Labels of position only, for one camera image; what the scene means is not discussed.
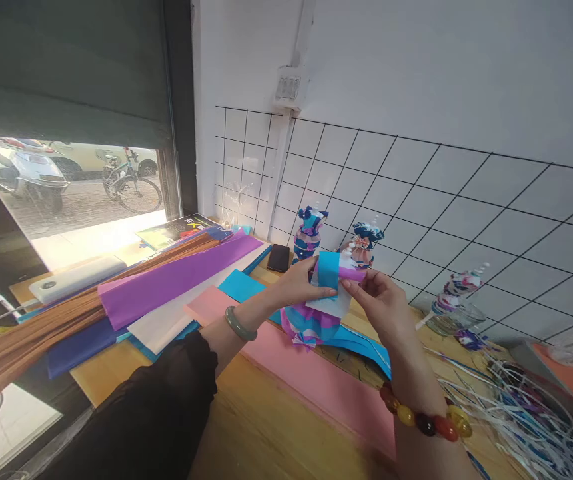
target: blue doll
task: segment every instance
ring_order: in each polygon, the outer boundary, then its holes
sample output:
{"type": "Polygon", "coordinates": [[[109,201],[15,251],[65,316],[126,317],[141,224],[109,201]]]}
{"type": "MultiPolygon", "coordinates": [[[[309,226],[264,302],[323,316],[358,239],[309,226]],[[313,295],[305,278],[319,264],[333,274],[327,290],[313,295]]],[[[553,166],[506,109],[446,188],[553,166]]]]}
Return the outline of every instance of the blue doll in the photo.
{"type": "Polygon", "coordinates": [[[328,212],[308,206],[306,210],[300,209],[298,217],[303,222],[293,238],[295,243],[293,251],[296,255],[293,257],[293,264],[313,256],[315,249],[320,245],[320,228],[328,217],[328,212]]]}

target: hand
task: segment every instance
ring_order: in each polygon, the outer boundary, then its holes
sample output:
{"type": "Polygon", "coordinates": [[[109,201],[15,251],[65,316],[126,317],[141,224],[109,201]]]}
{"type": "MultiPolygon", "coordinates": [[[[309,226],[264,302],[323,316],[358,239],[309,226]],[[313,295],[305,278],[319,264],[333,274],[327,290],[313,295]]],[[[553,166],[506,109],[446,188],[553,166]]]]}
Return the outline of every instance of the hand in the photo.
{"type": "Polygon", "coordinates": [[[362,305],[383,343],[392,345],[416,337],[406,293],[384,273],[369,269],[359,284],[346,279],[342,286],[362,305]]]}
{"type": "Polygon", "coordinates": [[[265,290],[276,310],[287,305],[296,305],[338,294],[330,287],[315,287],[308,282],[309,272],[313,271],[317,261],[318,257],[311,257],[291,265],[276,283],[265,290]]]}

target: white wall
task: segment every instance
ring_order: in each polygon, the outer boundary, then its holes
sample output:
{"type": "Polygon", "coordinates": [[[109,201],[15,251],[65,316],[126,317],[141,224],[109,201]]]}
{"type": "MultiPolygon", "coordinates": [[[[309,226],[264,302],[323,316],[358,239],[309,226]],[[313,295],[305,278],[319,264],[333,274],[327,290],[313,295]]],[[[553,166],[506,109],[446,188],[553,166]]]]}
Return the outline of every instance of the white wall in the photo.
{"type": "Polygon", "coordinates": [[[304,118],[573,165],[573,2],[319,0],[308,64],[304,118]]]}
{"type": "MultiPolygon", "coordinates": [[[[272,110],[299,10],[197,4],[200,159],[213,156],[214,105],[272,110]]],[[[302,118],[573,165],[573,2],[318,0],[306,65],[302,118]]],[[[211,164],[199,165],[205,209],[211,164]]]]}
{"type": "Polygon", "coordinates": [[[290,62],[301,1],[194,0],[194,4],[199,206],[202,213],[212,215],[215,105],[273,110],[277,69],[290,62]]]}

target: bicycle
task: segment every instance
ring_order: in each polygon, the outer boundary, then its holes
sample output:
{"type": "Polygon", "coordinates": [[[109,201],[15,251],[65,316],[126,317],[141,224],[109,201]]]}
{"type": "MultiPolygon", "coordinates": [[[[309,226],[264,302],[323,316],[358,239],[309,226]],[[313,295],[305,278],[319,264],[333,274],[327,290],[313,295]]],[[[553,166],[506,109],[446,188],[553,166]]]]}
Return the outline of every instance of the bicycle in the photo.
{"type": "Polygon", "coordinates": [[[151,180],[138,178],[131,166],[131,160],[138,162],[138,154],[125,147],[127,161],[118,165],[118,157],[104,154],[108,165],[102,168],[102,185],[111,201],[117,201],[122,208],[133,213],[149,213],[162,203],[162,193],[151,180]]]}

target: beaded bracelet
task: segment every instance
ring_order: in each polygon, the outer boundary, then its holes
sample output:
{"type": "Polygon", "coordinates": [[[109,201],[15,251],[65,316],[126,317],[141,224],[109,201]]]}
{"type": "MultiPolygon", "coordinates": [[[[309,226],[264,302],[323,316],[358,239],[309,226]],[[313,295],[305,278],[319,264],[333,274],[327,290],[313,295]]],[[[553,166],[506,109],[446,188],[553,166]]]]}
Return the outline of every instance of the beaded bracelet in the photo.
{"type": "Polygon", "coordinates": [[[440,415],[429,417],[426,413],[415,413],[406,405],[400,404],[393,395],[389,382],[386,382],[380,389],[380,397],[382,397],[386,408],[397,415],[402,423],[408,427],[418,427],[419,431],[429,437],[439,433],[449,441],[457,441],[459,437],[469,438],[473,435],[466,412],[448,398],[445,398],[448,405],[445,418],[440,415]]]}

